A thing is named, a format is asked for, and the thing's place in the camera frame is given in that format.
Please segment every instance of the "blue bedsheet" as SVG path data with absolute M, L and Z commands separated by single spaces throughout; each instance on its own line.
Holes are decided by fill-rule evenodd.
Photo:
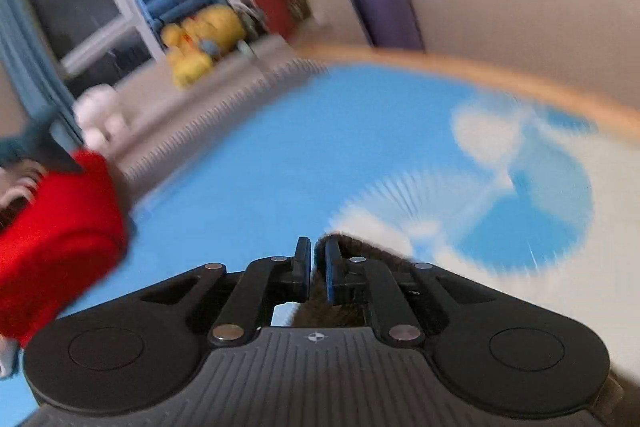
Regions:
M 593 219 L 590 178 L 565 142 L 594 133 L 433 75 L 332 68 L 148 198 L 127 260 L 71 311 L 204 263 L 237 271 L 292 255 L 299 235 L 328 230 L 483 282 L 556 269 Z M 35 406 L 21 375 L 0 382 L 0 397 L 1 426 Z

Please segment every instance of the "metal pin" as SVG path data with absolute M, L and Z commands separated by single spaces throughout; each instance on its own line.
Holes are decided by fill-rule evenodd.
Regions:
M 389 336 L 399 342 L 410 342 L 420 337 L 421 333 L 418 328 L 409 324 L 400 324 L 389 330 Z
M 236 324 L 220 324 L 211 330 L 211 334 L 219 341 L 236 341 L 244 335 L 244 330 Z

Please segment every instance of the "blue curtain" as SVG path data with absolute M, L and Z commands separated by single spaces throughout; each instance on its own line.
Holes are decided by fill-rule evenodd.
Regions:
M 57 107 L 63 122 L 54 130 L 56 140 L 67 149 L 81 143 L 74 99 L 40 40 L 25 0 L 0 0 L 0 62 L 27 113 Z

